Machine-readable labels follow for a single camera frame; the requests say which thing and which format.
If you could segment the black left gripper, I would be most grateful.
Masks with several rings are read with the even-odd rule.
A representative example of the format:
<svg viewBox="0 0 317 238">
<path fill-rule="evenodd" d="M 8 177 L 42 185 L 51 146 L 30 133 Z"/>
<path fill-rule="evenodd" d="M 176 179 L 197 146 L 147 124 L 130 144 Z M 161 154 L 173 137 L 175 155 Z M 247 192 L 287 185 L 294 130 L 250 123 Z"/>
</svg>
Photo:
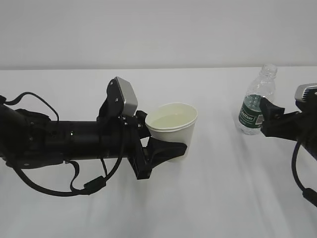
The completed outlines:
<svg viewBox="0 0 317 238">
<path fill-rule="evenodd" d="M 106 152 L 101 154 L 100 161 L 105 172 L 103 179 L 110 179 L 115 174 L 124 157 L 128 159 L 136 179 L 149 179 L 151 169 L 185 155 L 186 144 L 167 142 L 151 137 L 145 123 L 147 115 L 141 110 L 136 111 L 132 117 L 123 115 L 109 117 L 106 113 L 99 112 L 97 122 L 100 141 L 105 143 L 103 137 L 109 136 L 113 145 L 109 145 L 107 151 L 114 150 L 114 156 L 117 158 L 113 168 L 108 172 L 104 161 Z M 147 146 L 143 147 L 141 139 L 147 137 L 149 137 Z"/>
</svg>

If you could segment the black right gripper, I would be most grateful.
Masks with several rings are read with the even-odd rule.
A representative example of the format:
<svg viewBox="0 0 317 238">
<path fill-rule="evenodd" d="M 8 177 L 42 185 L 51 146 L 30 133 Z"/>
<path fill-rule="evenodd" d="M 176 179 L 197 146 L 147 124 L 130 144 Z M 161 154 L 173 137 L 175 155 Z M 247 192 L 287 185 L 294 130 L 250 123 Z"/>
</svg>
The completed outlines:
<svg viewBox="0 0 317 238">
<path fill-rule="evenodd" d="M 317 158 L 317 112 L 285 113 L 267 98 L 260 99 L 260 110 L 264 117 L 261 132 L 265 137 L 297 141 L 303 148 Z"/>
</svg>

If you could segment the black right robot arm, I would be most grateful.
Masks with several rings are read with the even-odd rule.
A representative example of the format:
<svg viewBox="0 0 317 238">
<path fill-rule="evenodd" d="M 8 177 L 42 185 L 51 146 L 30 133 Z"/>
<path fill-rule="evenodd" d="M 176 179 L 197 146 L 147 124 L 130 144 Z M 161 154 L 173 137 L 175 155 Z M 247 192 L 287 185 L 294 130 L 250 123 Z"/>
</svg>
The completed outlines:
<svg viewBox="0 0 317 238">
<path fill-rule="evenodd" d="M 306 151 L 317 157 L 317 102 L 296 100 L 298 111 L 286 113 L 285 109 L 274 105 L 266 98 L 260 100 L 260 110 L 264 117 L 261 132 L 266 137 L 299 141 Z"/>
</svg>

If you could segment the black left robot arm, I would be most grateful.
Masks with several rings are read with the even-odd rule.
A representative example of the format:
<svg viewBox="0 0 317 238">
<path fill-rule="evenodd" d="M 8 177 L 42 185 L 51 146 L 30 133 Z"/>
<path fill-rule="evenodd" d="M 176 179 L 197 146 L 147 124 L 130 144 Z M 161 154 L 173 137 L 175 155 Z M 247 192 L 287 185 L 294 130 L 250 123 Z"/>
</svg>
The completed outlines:
<svg viewBox="0 0 317 238">
<path fill-rule="evenodd" d="M 155 139 L 146 114 L 114 116 L 97 121 L 55 121 L 24 109 L 0 107 L 0 140 L 22 169 L 59 165 L 67 160 L 127 158 L 137 179 L 183 156 L 187 145 Z"/>
</svg>

